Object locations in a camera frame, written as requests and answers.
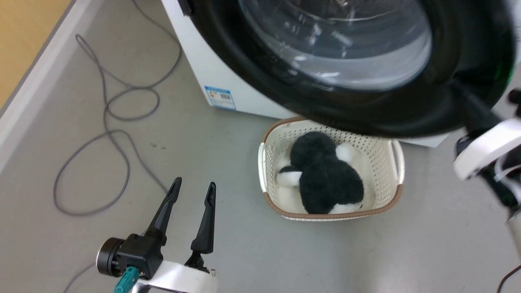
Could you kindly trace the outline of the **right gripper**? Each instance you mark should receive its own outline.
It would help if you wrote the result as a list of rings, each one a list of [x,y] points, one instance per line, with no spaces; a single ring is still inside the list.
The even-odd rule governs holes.
[[[451,129],[478,136],[453,163],[458,178],[467,180],[481,169],[521,145],[521,118],[503,121],[482,98],[459,80],[450,80],[453,101]],[[508,93],[508,102],[521,107],[521,89]]]

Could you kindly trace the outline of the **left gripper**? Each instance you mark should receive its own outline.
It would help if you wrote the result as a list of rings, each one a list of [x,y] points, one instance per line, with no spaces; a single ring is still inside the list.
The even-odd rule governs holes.
[[[109,238],[96,256],[100,274],[121,278],[127,267],[136,267],[140,279],[131,293],[217,293],[218,279],[214,270],[204,266],[203,255],[212,254],[215,237],[216,184],[208,186],[205,211],[197,236],[192,241],[192,254],[185,265],[164,260],[161,248],[167,242],[167,227],[171,211],[179,197],[182,178],[175,178],[156,212],[145,235],[131,234],[127,239]]]

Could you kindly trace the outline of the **cream perforated laundry basket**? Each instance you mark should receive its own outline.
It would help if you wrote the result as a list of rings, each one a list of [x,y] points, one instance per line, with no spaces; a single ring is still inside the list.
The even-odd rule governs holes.
[[[299,196],[281,187],[276,175],[299,136],[323,132],[337,144],[349,144],[354,153],[351,165],[363,180],[364,199],[360,210],[341,214],[307,214]],[[264,134],[258,148],[258,177],[268,206],[293,221],[343,221],[380,214],[399,201],[405,178],[405,159],[397,140],[357,135],[315,123],[303,117],[283,119]]]

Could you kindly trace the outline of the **blue white energy label sticker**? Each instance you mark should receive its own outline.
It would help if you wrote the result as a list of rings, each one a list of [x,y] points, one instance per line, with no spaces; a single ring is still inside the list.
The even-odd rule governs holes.
[[[236,104],[229,90],[210,86],[205,86],[204,89],[210,106],[236,111]]]

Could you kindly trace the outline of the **black and white plush toy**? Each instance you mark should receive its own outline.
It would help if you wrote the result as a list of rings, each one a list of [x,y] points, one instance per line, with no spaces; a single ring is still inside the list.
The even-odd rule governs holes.
[[[365,189],[360,174],[350,165],[349,145],[335,144],[323,132],[308,132],[294,142],[289,164],[282,167],[279,185],[298,188],[309,214],[342,214],[363,208]]]

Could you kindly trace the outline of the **white baseboard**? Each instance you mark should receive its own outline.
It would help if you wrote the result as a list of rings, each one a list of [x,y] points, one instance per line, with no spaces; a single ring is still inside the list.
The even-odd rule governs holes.
[[[103,2],[74,0],[69,4],[7,105],[0,109],[0,174],[70,61],[73,35],[89,28]]]

